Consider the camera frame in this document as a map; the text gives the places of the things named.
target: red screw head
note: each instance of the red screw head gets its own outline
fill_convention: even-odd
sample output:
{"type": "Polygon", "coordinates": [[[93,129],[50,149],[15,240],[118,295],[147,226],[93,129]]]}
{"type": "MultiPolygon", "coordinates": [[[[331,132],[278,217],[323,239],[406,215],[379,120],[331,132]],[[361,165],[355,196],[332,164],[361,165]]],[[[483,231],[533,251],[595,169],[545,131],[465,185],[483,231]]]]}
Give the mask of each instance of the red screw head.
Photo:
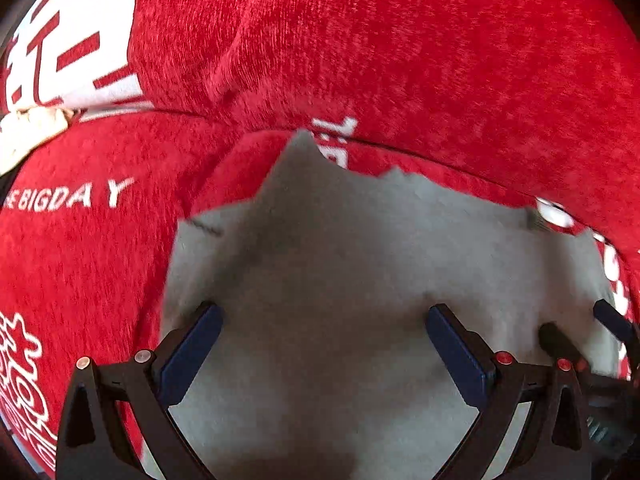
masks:
{"type": "Polygon", "coordinates": [[[495,353],[495,360],[498,361],[501,365],[510,365],[513,363],[513,356],[509,352],[500,350],[499,352],[495,353]]]}
{"type": "Polygon", "coordinates": [[[569,370],[571,370],[571,361],[565,358],[558,359],[558,368],[560,368],[563,372],[568,372],[569,370]]]}

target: red fabric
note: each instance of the red fabric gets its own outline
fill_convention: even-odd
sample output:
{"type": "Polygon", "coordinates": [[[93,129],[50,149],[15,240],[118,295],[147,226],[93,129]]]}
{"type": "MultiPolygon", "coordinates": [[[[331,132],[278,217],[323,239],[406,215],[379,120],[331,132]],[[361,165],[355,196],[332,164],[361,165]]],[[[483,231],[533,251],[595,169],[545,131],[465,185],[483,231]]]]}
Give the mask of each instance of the red fabric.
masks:
{"type": "MultiPolygon", "coordinates": [[[[38,8],[34,73],[11,86],[6,68],[3,106],[40,100],[49,35],[68,26],[58,5],[38,8]]],[[[56,51],[56,70],[106,48],[97,32],[56,51]]],[[[28,160],[0,214],[0,311],[23,318],[0,340],[22,328],[41,343],[29,380],[53,433],[78,357],[112,362],[155,345],[177,219],[251,197],[290,131],[314,119],[358,121],[347,144],[318,139],[344,150],[350,170],[397,165],[505,205],[562,203],[613,241],[637,296],[640,48],[609,0],[135,0],[127,60],[88,83],[135,74],[142,95],[105,102],[182,115],[75,124],[28,160]],[[128,178],[111,207],[108,180],[128,178]],[[78,194],[68,207],[89,182],[90,205],[78,194]],[[59,187],[70,195],[54,210],[24,194],[59,187]]],[[[5,360],[36,344],[18,339],[5,360]]],[[[20,392],[5,394],[16,398],[0,408],[18,417],[20,392]]],[[[33,428],[36,415],[20,412],[33,428]]]]}

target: navy blue pad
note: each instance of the navy blue pad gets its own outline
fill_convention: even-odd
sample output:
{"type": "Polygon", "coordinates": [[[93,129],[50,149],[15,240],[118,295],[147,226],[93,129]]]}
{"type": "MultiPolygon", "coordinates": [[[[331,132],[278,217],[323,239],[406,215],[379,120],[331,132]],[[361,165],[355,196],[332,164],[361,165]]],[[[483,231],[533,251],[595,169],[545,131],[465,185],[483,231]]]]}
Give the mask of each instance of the navy blue pad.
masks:
{"type": "Polygon", "coordinates": [[[211,304],[160,371],[158,401],[175,406],[184,398],[222,330],[222,310],[211,304]]]}
{"type": "Polygon", "coordinates": [[[593,305],[593,317],[623,343],[633,340],[635,336],[633,325],[607,301],[596,301],[593,305]]]}
{"type": "Polygon", "coordinates": [[[488,385],[480,363],[438,305],[429,309],[424,325],[464,401],[469,406],[482,409],[487,401],[488,385]]]}

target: gray fabric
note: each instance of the gray fabric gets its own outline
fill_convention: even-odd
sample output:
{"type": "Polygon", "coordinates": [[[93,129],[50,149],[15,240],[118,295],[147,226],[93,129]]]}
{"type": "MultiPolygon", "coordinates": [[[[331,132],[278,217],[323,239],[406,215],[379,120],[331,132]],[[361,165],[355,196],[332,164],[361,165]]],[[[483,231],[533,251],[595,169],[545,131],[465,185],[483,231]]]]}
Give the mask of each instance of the gray fabric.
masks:
{"type": "MultiPolygon", "coordinates": [[[[548,363],[536,330],[555,320],[594,368],[617,369],[618,345],[591,317],[612,295],[590,232],[531,230],[526,210],[421,176],[347,172],[304,135],[251,203],[199,220],[217,235],[180,226],[162,332],[205,298],[225,311],[171,409],[218,478],[429,479],[477,413],[425,334],[438,302],[520,361],[548,363]]],[[[144,464],[159,477],[146,451],[144,464]]]]}

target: metal screw head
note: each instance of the metal screw head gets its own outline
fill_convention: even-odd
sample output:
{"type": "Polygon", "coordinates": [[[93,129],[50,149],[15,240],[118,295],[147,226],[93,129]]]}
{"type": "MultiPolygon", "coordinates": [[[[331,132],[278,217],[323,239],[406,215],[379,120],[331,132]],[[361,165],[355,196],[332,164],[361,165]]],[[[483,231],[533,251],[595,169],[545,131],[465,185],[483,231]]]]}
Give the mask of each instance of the metal screw head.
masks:
{"type": "Polygon", "coordinates": [[[88,367],[89,364],[91,364],[91,359],[89,359],[88,357],[81,357],[78,359],[78,361],[76,361],[76,367],[79,370],[84,370],[88,367]]]}
{"type": "Polygon", "coordinates": [[[560,368],[563,372],[568,372],[569,370],[571,370],[571,367],[571,361],[569,361],[569,359],[558,359],[558,368],[560,368]]]}
{"type": "Polygon", "coordinates": [[[140,350],[134,357],[137,363],[146,363],[151,359],[151,352],[149,350],[140,350]]]}
{"type": "Polygon", "coordinates": [[[509,352],[501,350],[495,353],[495,360],[501,365],[510,365],[513,363],[513,356],[509,352]]]}

